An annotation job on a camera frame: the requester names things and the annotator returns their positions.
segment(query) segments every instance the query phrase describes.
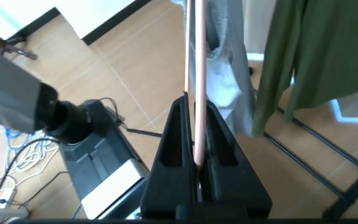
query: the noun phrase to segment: tile grout line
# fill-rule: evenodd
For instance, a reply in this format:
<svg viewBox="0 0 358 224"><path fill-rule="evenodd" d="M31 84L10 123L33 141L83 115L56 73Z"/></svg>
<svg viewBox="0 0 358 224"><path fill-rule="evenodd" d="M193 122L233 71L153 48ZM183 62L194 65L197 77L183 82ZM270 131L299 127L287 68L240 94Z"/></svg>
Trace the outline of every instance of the tile grout line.
<svg viewBox="0 0 358 224"><path fill-rule="evenodd" d="M356 150L356 152L352 153L353 156L356 156L358 154L358 150ZM337 171L339 171L345 164L349 163L349 161L347 159L345 159L345 161L343 161L334 171L332 171L330 174L328 174L326 176L326 178L330 178L332 177ZM283 218L288 218L289 215L291 214L291 212L293 212L297 207L299 207L300 205L302 205L303 203L305 203L307 200L309 200L311 198L311 196L316 193L319 189L321 189L323 186L322 183L319 183L319 185L313 189L311 192L309 192L300 202L298 202L294 207L290 208L287 213L283 216Z"/></svg>
<svg viewBox="0 0 358 224"><path fill-rule="evenodd" d="M135 32L134 34L132 34L130 37L128 37L126 40L122 41L119 45L115 46L115 48L111 49L108 53L102 54L103 56L109 56L111 55L114 51L116 51L119 47L121 47L122 45L124 45L126 42L132 40L137 34L139 34L140 32L142 32L143 30L145 30L146 28L148 28L149 26L151 26L155 21L157 21L157 19L160 19L163 15L165 15L166 13L170 12L176 5L171 6L169 9L167 9L165 12L163 12L161 15L157 16L156 18L154 18L153 20L151 20L149 23L147 23L145 26L143 26L141 29L139 29L137 32Z"/></svg>
<svg viewBox="0 0 358 224"><path fill-rule="evenodd" d="M146 112L143 110L143 108L140 106L140 104L137 102L137 100L135 99L135 96L131 93L131 91L129 91L127 85L125 85L124 81L121 79L121 77L118 75L117 71L112 67L112 65L109 63L109 61L106 59L106 57L102 54L102 52L100 51L99 47L95 44L95 48L96 50L101 54L102 59L104 60L104 62L106 62L107 66L109 67L109 69L117 76L117 78L119 79L119 81L122 83L122 85L124 85L124 88L127 90L128 94L132 97L132 99L135 101L136 105L140 108L140 110L143 112L144 116L146 116L146 118L148 119L149 123L151 123L151 125L157 129L154 124L152 123L152 121L150 120L150 118L147 116Z"/></svg>

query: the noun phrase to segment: dark green garment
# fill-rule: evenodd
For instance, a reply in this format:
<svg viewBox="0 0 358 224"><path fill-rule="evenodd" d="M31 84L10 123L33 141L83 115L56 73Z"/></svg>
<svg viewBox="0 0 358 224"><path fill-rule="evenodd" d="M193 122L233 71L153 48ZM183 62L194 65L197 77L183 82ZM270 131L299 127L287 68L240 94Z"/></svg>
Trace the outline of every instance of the dark green garment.
<svg viewBox="0 0 358 224"><path fill-rule="evenodd" d="M284 90L285 120L358 92L358 0L278 0L265 48L253 134L261 136Z"/></svg>

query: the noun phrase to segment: tile floor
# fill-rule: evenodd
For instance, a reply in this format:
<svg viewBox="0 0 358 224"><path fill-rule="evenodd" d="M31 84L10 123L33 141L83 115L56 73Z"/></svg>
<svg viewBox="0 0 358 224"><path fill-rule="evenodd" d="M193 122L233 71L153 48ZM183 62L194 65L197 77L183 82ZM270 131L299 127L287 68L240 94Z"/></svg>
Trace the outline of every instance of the tile floor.
<svg viewBox="0 0 358 224"><path fill-rule="evenodd" d="M39 59L7 57L58 89L63 100L78 104L108 96L116 100L128 126L162 132L170 104L183 91L182 22L180 7L170 1L154 0L86 46L66 20L58 16L32 34L25 44ZM255 67L253 84L258 86L262 64L250 64ZM285 107L289 93L290 89L285 92L281 107ZM358 124L336 122L329 103L297 111L295 116L358 157ZM267 132L343 190L358 177L358 168L298 126L284 123L278 113L269 120ZM159 139L125 131L124 134L151 168ZM267 139L236 138L273 200L271 218L317 218L337 199ZM6 148L0 127L0 168ZM42 166L43 163L29 172L37 172ZM40 175L19 186L15 200L25 201L62 170L65 165L57 154ZM20 180L27 175L14 177ZM29 207L31 218L71 218L79 204L69 177L62 174L31 201ZM84 218L84 212L81 210L77 217ZM358 201L344 217L358 217Z"/></svg>

